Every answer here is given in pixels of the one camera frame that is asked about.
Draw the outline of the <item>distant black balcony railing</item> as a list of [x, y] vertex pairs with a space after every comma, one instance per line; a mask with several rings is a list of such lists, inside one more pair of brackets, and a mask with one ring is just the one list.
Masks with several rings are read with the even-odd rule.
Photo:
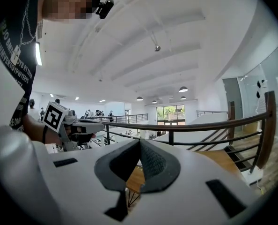
[[[102, 122], [109, 122], [109, 117], [84, 117], [85, 120], [95, 120]], [[124, 115], [124, 116], [113, 116], [114, 123], [124, 123], [124, 124], [137, 124], [139, 122], [147, 121], [148, 114], [134, 114], [134, 115]]]

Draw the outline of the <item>person's left forearm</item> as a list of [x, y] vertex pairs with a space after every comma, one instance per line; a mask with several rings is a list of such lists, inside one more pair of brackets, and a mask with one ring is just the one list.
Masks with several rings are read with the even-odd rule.
[[[45, 126], [43, 123], [35, 121], [31, 116], [26, 114], [22, 119], [22, 124], [24, 127], [24, 133], [27, 134], [32, 141], [42, 143], [43, 128]], [[46, 144], [61, 145], [58, 133], [50, 128], [48, 128], [46, 133]]]

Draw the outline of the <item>distant black stair railing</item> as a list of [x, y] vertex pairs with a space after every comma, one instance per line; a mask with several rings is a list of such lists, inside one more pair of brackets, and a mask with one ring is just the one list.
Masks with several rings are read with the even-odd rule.
[[228, 116], [227, 111], [206, 111], [206, 110], [196, 110], [197, 118], [206, 115], [206, 114], [216, 114], [216, 113], [224, 113], [226, 116]]

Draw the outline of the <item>person's left hand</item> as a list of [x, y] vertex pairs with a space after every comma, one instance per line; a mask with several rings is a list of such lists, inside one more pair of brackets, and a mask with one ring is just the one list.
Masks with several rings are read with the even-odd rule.
[[87, 134], [84, 127], [66, 126], [66, 134], [71, 141], [78, 143], [88, 143], [96, 134]]

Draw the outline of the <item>ceiling tube light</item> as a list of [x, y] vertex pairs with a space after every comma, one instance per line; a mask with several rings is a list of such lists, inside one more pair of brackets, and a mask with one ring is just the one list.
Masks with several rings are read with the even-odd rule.
[[42, 66], [42, 59], [41, 59], [41, 54], [40, 54], [40, 43], [36, 42], [36, 47], [35, 47], [35, 54], [36, 54], [36, 60], [37, 60], [37, 64], [39, 66]]

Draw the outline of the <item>black railing with wooden handrail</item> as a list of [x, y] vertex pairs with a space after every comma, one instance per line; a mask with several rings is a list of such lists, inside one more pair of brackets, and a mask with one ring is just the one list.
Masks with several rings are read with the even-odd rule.
[[[200, 146], [202, 149], [208, 145], [211, 145], [214, 148], [216, 145], [221, 143], [229, 143], [244, 140], [249, 137], [260, 135], [259, 142], [255, 145], [240, 149], [232, 150], [228, 154], [241, 153], [252, 148], [257, 147], [255, 155], [252, 155], [243, 160], [237, 160], [235, 163], [243, 163], [251, 159], [254, 160], [253, 164], [247, 168], [241, 169], [240, 171], [250, 170], [251, 172], [255, 167], [263, 168], [270, 156], [270, 152], [274, 142], [274, 136], [276, 131], [276, 99], [275, 92], [268, 91], [264, 94], [265, 97], [265, 106], [266, 112], [258, 114], [256, 116], [242, 118], [238, 120], [226, 120], [222, 122], [214, 123], [203, 123], [203, 124], [193, 124], [193, 125], [146, 125], [146, 124], [125, 124], [125, 123], [114, 123], [114, 122], [105, 122], [102, 123], [105, 125], [105, 132], [110, 133], [109, 127], [118, 127], [118, 128], [130, 128], [130, 129], [140, 129], [148, 131], [167, 131], [168, 132], [168, 141], [167, 144], [170, 145], [179, 145], [179, 146]], [[254, 132], [248, 135], [234, 137], [234, 129], [239, 126], [244, 126], [254, 122], [261, 122], [261, 131]], [[219, 131], [222, 131], [222, 134], [225, 136], [221, 140], [213, 140], [210, 142], [175, 142], [174, 133], [175, 132], [202, 132], [202, 131], [212, 131], [212, 135], [217, 134]]]

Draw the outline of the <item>glass partition wall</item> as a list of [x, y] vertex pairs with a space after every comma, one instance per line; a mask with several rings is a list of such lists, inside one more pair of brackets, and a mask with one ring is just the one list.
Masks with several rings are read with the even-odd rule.
[[278, 139], [278, 48], [266, 58], [262, 63], [249, 71], [245, 76], [238, 78], [241, 89], [241, 99], [243, 105], [243, 116], [254, 116], [265, 111], [264, 94], [268, 91], [274, 91], [276, 101], [276, 133]]

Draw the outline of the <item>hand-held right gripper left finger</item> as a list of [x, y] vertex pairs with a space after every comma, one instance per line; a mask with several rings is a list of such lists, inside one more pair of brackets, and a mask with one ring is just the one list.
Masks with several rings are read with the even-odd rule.
[[128, 215], [126, 182], [140, 158], [139, 140], [49, 154], [48, 182], [76, 223], [119, 224]]

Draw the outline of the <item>white floor power box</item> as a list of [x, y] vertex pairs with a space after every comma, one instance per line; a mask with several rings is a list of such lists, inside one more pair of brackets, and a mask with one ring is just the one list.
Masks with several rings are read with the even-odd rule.
[[250, 169], [241, 172], [245, 179], [245, 183], [250, 186], [256, 184], [263, 178], [263, 169], [259, 169], [257, 166], [251, 172]]

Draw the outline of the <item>large window with greenery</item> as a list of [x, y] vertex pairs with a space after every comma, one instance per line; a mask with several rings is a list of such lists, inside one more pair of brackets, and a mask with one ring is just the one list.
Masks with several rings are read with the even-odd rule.
[[185, 106], [173, 105], [157, 107], [158, 125], [185, 125]]

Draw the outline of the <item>grey door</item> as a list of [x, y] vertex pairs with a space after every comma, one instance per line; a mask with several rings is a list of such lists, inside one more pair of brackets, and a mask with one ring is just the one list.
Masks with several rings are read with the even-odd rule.
[[237, 78], [222, 79], [228, 102], [234, 102], [235, 119], [243, 118], [241, 93]]

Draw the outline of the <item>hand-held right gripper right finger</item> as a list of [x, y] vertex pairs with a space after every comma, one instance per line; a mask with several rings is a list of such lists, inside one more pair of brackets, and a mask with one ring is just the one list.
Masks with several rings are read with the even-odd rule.
[[165, 190], [141, 194], [129, 225], [225, 225], [258, 199], [223, 150], [192, 152], [146, 141], [180, 164], [176, 180]]

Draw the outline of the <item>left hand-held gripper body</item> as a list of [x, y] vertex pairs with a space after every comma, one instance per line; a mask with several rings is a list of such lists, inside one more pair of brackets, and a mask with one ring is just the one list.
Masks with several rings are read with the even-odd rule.
[[65, 127], [71, 126], [76, 120], [77, 116], [74, 110], [69, 110], [56, 102], [49, 102], [45, 110], [43, 124], [58, 133], [64, 151], [73, 151], [77, 149], [77, 142], [68, 138]]

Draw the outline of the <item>person's black printed t-shirt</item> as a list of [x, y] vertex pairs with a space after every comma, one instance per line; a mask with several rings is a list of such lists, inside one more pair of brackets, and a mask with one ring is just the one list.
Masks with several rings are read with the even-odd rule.
[[38, 0], [19, 0], [0, 23], [0, 126], [23, 131], [37, 60]]

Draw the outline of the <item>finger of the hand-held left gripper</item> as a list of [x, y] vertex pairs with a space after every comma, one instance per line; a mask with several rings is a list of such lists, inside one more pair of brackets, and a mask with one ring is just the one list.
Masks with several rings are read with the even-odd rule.
[[81, 120], [77, 119], [71, 125], [71, 134], [96, 134], [104, 130], [104, 124], [95, 120]]

